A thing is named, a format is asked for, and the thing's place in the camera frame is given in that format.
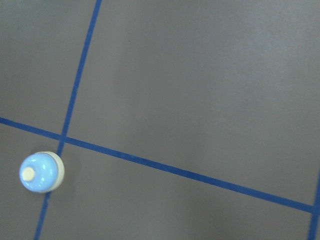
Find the blue call bell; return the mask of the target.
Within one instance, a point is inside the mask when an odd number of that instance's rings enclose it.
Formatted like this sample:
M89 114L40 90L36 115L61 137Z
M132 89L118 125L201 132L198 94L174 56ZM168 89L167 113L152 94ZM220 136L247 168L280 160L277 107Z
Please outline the blue call bell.
M65 177L65 165L54 152L40 151L29 155L19 168L21 184L34 193L56 190Z

